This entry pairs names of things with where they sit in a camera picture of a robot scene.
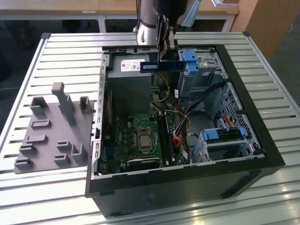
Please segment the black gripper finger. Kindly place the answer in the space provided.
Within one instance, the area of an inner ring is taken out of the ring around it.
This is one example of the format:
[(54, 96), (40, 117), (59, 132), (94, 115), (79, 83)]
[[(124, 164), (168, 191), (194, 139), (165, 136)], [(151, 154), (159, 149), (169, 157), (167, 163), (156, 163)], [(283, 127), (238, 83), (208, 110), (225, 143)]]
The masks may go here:
[(165, 23), (165, 56), (173, 49), (173, 26)]
[(165, 49), (165, 40), (169, 36), (169, 20), (162, 14), (157, 15), (157, 67), (161, 61), (162, 51)]

